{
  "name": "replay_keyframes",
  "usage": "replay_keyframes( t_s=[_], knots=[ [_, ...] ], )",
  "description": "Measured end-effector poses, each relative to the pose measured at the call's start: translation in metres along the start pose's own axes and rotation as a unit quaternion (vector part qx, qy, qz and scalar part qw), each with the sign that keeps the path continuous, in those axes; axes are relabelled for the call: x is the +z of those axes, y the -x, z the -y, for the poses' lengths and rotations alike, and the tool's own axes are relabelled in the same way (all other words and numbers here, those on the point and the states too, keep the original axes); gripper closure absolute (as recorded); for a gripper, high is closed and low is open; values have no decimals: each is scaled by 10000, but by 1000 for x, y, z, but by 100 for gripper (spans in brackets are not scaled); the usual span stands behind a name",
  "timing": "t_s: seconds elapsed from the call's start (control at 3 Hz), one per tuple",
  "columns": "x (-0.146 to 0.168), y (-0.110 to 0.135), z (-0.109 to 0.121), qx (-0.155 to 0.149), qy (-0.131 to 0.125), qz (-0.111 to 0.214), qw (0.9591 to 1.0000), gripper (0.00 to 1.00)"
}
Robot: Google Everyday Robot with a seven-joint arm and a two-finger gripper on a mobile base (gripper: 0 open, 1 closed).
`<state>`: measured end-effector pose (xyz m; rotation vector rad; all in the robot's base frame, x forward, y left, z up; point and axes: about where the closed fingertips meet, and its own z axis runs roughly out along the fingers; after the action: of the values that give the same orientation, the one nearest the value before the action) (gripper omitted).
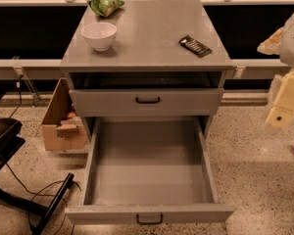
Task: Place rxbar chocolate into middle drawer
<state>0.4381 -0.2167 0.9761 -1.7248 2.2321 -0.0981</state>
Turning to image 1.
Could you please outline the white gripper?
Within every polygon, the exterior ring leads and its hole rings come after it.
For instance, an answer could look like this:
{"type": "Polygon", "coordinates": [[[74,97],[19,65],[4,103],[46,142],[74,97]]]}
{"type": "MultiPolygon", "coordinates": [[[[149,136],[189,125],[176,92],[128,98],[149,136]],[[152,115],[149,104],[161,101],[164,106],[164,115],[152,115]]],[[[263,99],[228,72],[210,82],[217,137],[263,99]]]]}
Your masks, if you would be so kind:
{"type": "MultiPolygon", "coordinates": [[[[294,13],[262,42],[257,51],[265,55],[278,55],[280,61],[294,68],[294,13]]],[[[286,127],[294,118],[294,69],[285,76],[276,75],[269,89],[269,103],[265,125],[274,129],[286,127]]]]}

